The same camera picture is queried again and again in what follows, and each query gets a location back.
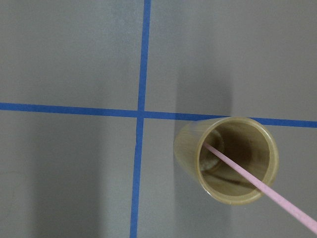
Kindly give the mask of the brown paper table cover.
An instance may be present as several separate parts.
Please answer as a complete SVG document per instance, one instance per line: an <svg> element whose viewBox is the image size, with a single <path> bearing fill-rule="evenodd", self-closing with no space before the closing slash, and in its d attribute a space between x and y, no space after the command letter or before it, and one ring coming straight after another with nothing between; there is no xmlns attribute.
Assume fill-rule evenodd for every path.
<svg viewBox="0 0 317 238"><path fill-rule="evenodd" d="M274 189L316 217L316 1L1 1L1 237L313 237L178 165L180 128L225 116L267 126Z"/></svg>

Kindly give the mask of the pink chopstick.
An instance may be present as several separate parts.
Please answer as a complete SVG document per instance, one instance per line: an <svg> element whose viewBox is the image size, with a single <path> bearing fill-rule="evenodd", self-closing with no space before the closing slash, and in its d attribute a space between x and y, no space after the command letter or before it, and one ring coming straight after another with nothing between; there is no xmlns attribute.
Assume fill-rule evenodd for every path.
<svg viewBox="0 0 317 238"><path fill-rule="evenodd" d="M244 177L247 181L249 181L252 185L254 185L257 189L259 189L262 193L268 196L272 201L274 201L277 205L283 208L286 212L292 215L297 221L299 221L302 225L308 228L315 235L317 234L317 222L312 217L307 215L305 212L300 210L297 206L292 204L290 201L285 199L279 193L274 191L268 185L260 181L258 178L253 176L251 173L246 171L236 162L232 161L230 158L222 154L220 151L216 150L211 145L206 142L203 143L204 147L220 158L223 162L225 162L229 167L239 173L242 177Z"/></svg>

